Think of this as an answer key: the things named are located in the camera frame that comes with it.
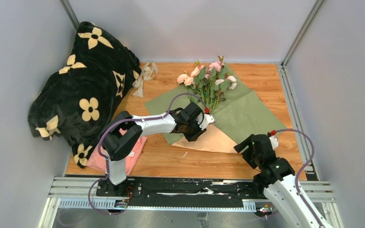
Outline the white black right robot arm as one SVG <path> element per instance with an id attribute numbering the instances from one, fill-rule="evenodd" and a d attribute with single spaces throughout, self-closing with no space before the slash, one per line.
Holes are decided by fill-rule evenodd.
<path id="1" fill-rule="evenodd" d="M 253 194 L 269 199 L 293 228 L 330 228 L 301 187 L 292 166 L 276 155 L 278 145 L 277 137 L 267 133 L 251 134 L 234 146 L 251 168 L 260 170 L 253 177 Z"/>

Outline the green and tan wrapping paper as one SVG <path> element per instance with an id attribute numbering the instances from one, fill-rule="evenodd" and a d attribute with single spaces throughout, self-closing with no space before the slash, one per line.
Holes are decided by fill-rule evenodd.
<path id="1" fill-rule="evenodd" d="M 195 97 L 186 95 L 184 85 L 178 85 L 176 78 L 179 71 L 170 76 L 158 75 L 143 86 L 144 95 L 148 98 L 145 103 L 149 114 L 165 112 L 173 101 L 172 109 L 185 107 L 194 101 L 200 107 L 203 104 Z M 237 79 L 237 87 L 227 90 L 226 101 L 220 101 L 218 106 L 211 109 L 216 122 L 195 142 L 188 142 L 181 133 L 164 133 L 166 142 L 175 147 L 188 148 L 198 151 L 233 153 L 233 146 L 242 142 L 250 134 L 264 134 L 271 130 L 280 130 L 285 125 L 260 100 L 255 91 L 248 88 L 241 79 Z"/>

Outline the beige ribbon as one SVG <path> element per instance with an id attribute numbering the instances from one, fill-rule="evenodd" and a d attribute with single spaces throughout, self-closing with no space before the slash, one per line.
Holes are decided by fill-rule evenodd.
<path id="1" fill-rule="evenodd" d="M 159 74 L 158 67 L 155 62 L 149 61 L 141 68 L 141 73 L 134 71 L 135 81 L 133 82 L 133 90 L 131 95 L 134 97 L 144 97 L 143 86 L 144 82 L 153 80 Z"/>

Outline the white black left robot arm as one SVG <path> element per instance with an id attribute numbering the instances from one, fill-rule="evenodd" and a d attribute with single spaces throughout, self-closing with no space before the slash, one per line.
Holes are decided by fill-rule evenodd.
<path id="1" fill-rule="evenodd" d="M 215 121 L 208 109 L 202 110 L 194 102 L 185 108 L 169 109 L 151 116 L 120 112 L 102 131 L 97 145 L 106 162 L 108 190 L 115 196 L 126 192 L 126 158 L 140 138 L 158 133 L 180 133 L 188 142 L 194 142 Z"/>

